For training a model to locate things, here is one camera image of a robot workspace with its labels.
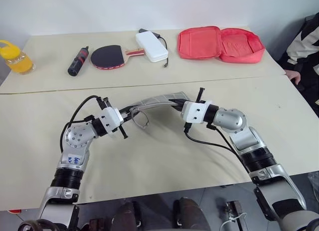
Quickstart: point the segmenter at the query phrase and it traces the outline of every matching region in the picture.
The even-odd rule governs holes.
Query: red pouch
[[[220,29],[216,26],[183,30],[177,39],[179,56],[184,59],[207,59],[221,54]]]
[[[265,47],[254,33],[216,26],[190,28],[178,35],[177,49],[181,58],[207,59],[219,56],[224,62],[257,63]]]

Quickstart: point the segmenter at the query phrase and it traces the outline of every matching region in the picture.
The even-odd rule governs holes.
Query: person's hand
[[[301,76],[300,73],[294,70],[285,70],[286,75],[288,76],[289,80],[295,79],[295,84],[298,85],[300,80],[301,80]]]

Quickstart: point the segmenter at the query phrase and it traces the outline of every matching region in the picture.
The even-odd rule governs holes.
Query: sleeve
[[[319,51],[319,13],[317,13],[288,46],[280,65],[283,69],[300,71],[308,56]]]

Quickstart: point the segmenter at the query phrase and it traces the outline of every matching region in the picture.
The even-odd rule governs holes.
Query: paddle handle
[[[144,55],[145,51],[144,51],[143,48],[139,48],[139,49],[136,49],[136,50],[127,50],[127,51],[125,51],[125,54],[127,56]]]

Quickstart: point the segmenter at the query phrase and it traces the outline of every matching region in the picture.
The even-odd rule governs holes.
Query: black water bottle
[[[72,64],[68,68],[68,73],[71,76],[76,76],[79,73],[88,55],[89,55],[89,47],[87,46],[86,48],[81,48],[77,56],[74,58]]]

